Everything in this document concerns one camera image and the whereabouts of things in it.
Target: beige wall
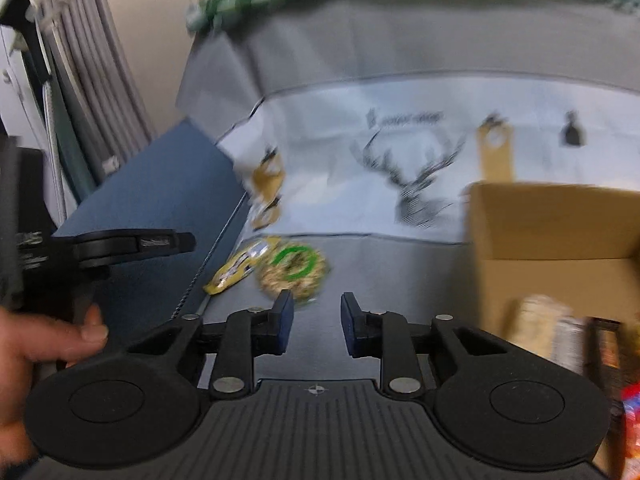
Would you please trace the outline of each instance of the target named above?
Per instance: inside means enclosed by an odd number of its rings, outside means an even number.
[[[109,0],[133,76],[158,132],[180,119],[175,97],[191,47],[184,12],[191,0]]]

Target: gold tag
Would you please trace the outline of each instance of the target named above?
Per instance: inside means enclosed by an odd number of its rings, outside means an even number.
[[[482,178],[490,182],[513,182],[513,126],[497,114],[489,115],[476,131]]]

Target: round snack package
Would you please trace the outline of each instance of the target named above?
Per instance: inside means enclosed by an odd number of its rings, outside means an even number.
[[[305,244],[279,244],[257,269],[260,287],[271,298],[289,289],[297,303],[312,300],[326,276],[328,266],[318,250]]]

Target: crosshair marking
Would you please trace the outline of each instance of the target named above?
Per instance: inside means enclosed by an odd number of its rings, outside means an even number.
[[[324,386],[320,386],[320,384],[314,384],[311,388],[309,388],[307,390],[311,395],[315,395],[316,397],[318,395],[324,394],[326,391],[326,388]]]

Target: finger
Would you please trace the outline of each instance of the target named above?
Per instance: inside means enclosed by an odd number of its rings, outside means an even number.
[[[36,455],[21,420],[0,428],[0,471],[3,467],[22,463]]]
[[[78,361],[100,351],[108,329],[100,325],[81,327],[46,316],[10,316],[10,348],[32,362]]]
[[[33,365],[1,343],[0,340],[0,432],[22,418],[33,378]]]
[[[102,321],[102,313],[100,312],[100,307],[95,303],[92,304],[84,314],[84,324],[85,325],[102,325],[104,324]]]

